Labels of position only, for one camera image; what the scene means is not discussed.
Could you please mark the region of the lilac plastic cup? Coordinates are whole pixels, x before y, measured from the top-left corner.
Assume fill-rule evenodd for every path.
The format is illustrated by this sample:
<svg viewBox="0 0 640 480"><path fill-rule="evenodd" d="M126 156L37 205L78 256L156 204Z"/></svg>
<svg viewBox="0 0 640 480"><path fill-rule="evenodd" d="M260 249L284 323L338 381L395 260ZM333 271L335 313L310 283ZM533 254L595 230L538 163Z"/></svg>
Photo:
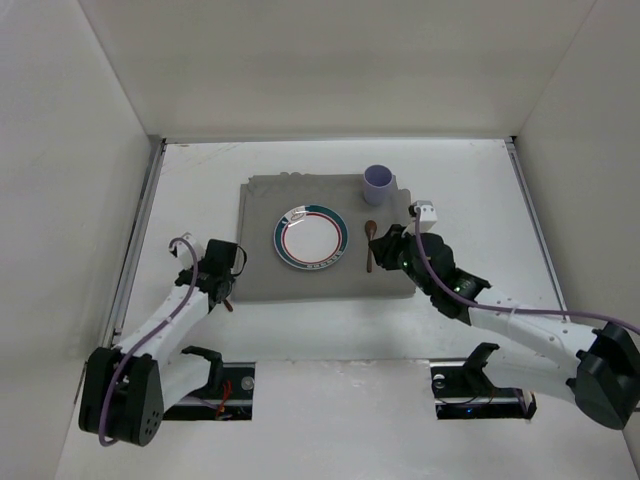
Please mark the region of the lilac plastic cup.
<svg viewBox="0 0 640 480"><path fill-rule="evenodd" d="M367 204L382 205L388 197L393 182L392 172L384 165L371 165L363 174L363 195Z"/></svg>

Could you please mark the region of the white plate green red rim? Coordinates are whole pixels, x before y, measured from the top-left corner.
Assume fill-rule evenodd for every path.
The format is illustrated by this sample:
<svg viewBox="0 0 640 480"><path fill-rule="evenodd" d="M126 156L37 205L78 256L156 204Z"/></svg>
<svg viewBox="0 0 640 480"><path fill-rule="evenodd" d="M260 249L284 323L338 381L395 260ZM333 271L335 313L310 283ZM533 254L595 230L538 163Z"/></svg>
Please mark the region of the white plate green red rim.
<svg viewBox="0 0 640 480"><path fill-rule="evenodd" d="M309 204L287 211L273 232L277 255L290 267L318 271L331 267L345 254L349 231L333 209Z"/></svg>

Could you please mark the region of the grey cloth placemat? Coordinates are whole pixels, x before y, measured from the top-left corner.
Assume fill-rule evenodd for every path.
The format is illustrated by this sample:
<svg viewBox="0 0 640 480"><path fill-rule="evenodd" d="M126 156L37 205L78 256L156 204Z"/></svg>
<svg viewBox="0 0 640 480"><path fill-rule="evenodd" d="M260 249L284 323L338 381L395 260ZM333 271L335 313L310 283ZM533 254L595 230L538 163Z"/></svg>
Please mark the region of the grey cloth placemat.
<svg viewBox="0 0 640 480"><path fill-rule="evenodd" d="M237 241L248 261L237 280L237 303L338 298L406 298L413 283L367 261L365 224L377 235L409 221L411 193L397 185L369 205L359 174L298 172L255 175L240 188Z"/></svg>

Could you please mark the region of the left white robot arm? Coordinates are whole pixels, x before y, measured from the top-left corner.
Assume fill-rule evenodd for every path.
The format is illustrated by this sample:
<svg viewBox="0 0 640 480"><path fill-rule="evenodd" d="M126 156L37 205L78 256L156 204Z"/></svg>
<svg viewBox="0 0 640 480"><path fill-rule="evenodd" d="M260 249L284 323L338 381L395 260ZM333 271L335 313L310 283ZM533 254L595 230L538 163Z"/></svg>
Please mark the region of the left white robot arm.
<svg viewBox="0 0 640 480"><path fill-rule="evenodd" d="M180 262L167 298L134 333L88 358L78 423L101 446L146 446L163 421L240 421L253 413L255 366L189 345L188 334L229 297L247 262L236 243L171 240Z"/></svg>

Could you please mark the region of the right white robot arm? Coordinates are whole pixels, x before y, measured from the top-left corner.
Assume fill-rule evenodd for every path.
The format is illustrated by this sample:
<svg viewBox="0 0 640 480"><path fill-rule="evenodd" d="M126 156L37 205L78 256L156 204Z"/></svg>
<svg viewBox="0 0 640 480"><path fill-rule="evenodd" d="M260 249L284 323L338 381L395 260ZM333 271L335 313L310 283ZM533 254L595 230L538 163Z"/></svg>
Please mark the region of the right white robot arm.
<svg viewBox="0 0 640 480"><path fill-rule="evenodd" d="M635 330L608 320L601 328L571 322L571 313L529 309L480 277L456 266L441 236L412 235L394 224L369 243L376 264L400 270L443 316L488 330L528 349L504 354L490 364L499 346L483 344L467 363L479 379L501 388L536 390L563 399L594 422L626 427L639 402L639 350Z"/></svg>

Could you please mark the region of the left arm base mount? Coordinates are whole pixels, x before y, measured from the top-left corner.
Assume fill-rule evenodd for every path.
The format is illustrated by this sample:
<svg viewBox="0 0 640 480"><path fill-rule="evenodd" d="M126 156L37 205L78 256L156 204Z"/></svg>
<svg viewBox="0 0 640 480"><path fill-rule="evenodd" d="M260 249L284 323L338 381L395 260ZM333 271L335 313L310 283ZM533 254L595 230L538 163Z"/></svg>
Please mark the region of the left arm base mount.
<svg viewBox="0 0 640 480"><path fill-rule="evenodd" d="M203 387L171 407L165 421L250 421L253 417L255 363L225 363L218 387Z"/></svg>

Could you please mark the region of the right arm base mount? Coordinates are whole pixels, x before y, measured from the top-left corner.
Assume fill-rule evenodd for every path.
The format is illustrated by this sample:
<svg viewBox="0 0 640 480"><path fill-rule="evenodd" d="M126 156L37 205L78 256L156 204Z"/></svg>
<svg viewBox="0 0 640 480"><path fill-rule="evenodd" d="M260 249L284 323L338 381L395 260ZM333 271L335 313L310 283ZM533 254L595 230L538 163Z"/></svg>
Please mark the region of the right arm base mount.
<svg viewBox="0 0 640 480"><path fill-rule="evenodd" d="M438 420L531 420L533 393L495 386L482 368L465 359L430 363L431 389Z"/></svg>

